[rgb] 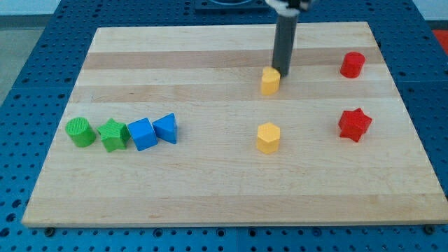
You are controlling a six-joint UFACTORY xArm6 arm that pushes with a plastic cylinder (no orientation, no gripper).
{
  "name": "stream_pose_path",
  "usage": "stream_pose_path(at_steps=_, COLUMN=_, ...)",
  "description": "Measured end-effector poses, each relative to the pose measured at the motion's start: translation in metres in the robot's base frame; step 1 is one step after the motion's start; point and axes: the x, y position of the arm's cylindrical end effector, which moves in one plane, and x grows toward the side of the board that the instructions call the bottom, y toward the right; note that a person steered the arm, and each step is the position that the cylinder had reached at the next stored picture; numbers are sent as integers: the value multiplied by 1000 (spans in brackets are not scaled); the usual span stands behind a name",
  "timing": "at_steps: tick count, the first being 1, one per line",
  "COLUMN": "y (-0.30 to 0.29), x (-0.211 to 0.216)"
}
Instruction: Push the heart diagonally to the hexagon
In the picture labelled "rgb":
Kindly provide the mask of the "white black robot end mount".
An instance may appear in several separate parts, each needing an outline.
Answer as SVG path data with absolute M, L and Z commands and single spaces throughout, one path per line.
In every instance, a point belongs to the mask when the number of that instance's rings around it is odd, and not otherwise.
M 265 0 L 266 4 L 283 17 L 294 17 L 309 11 L 315 0 Z

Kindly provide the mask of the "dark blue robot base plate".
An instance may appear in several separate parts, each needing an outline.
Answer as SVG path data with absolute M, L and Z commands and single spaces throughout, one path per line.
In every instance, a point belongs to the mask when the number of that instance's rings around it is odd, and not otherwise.
M 270 9 L 263 0 L 194 0 L 193 2 L 197 13 L 244 13 Z

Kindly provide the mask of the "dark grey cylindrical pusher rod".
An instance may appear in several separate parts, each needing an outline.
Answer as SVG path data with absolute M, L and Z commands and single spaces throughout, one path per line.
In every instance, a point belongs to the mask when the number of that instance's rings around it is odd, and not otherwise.
M 291 17 L 278 15 L 272 52 L 272 67 L 280 73 L 280 76 L 287 76 L 289 73 L 297 23 L 298 15 Z

